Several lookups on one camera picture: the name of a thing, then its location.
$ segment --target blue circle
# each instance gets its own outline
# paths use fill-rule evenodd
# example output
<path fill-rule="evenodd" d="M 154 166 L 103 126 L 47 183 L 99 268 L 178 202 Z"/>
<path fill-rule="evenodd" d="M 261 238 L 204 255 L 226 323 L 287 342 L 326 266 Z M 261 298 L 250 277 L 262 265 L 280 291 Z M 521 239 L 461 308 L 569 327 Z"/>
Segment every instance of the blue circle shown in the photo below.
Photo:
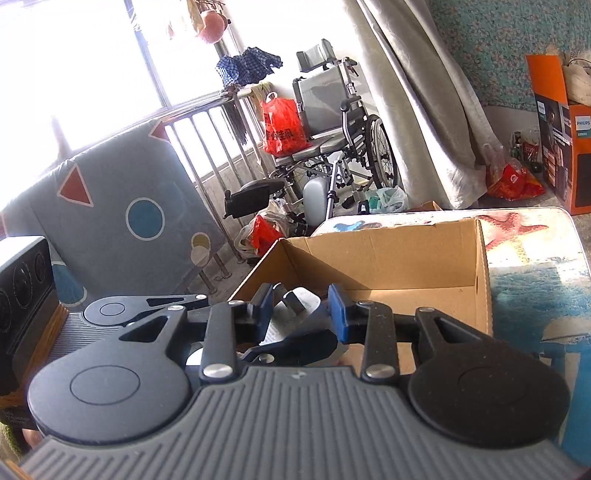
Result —
<path fill-rule="evenodd" d="M 53 264 L 53 278 L 56 282 L 57 296 L 65 305 L 77 305 L 84 301 L 86 291 L 78 283 L 65 265 Z"/>
<path fill-rule="evenodd" d="M 153 200 L 134 200 L 127 209 L 127 225 L 138 238 L 152 240 L 162 233 L 164 215 Z"/>

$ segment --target table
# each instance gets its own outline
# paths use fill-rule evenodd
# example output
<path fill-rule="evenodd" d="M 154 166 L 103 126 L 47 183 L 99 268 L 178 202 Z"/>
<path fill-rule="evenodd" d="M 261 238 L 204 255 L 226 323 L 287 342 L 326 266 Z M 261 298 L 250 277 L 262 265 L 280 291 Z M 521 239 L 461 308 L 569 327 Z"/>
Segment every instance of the table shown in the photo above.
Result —
<path fill-rule="evenodd" d="M 558 207 L 342 216 L 313 236 L 479 218 L 491 279 L 493 334 L 559 370 L 571 391 L 557 438 L 591 465 L 591 276 L 570 215 Z"/>

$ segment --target open cardboard box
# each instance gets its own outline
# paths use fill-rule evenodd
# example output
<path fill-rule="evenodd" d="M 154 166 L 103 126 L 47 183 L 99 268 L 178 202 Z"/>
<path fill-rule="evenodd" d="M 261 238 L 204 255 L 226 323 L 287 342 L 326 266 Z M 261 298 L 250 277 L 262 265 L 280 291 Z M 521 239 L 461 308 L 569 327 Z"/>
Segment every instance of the open cardboard box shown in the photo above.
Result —
<path fill-rule="evenodd" d="M 486 249 L 477 219 L 280 239 L 231 299 L 248 301 L 261 283 L 279 282 L 321 298 L 338 283 L 353 300 L 380 301 L 402 314 L 435 307 L 492 334 Z M 402 373 L 413 371 L 408 345 L 399 344 L 398 356 Z"/>

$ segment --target white curtain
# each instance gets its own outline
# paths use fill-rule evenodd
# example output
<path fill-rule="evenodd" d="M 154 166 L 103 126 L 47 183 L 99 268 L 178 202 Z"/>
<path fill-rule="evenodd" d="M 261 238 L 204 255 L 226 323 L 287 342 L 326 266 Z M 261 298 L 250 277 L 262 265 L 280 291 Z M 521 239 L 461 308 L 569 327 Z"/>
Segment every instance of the white curtain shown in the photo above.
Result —
<path fill-rule="evenodd" d="M 342 1 L 411 204 L 469 207 L 486 192 L 483 146 L 501 143 L 424 0 Z"/>

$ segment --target teal floral fabric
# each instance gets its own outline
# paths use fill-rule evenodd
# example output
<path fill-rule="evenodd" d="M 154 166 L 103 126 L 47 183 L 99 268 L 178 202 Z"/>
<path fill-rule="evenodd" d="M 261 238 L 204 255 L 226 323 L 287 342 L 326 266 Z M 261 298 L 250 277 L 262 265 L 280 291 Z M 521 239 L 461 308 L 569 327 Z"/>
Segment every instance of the teal floral fabric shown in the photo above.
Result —
<path fill-rule="evenodd" d="M 535 110 L 525 55 L 591 47 L 590 0 L 430 0 L 482 105 Z"/>

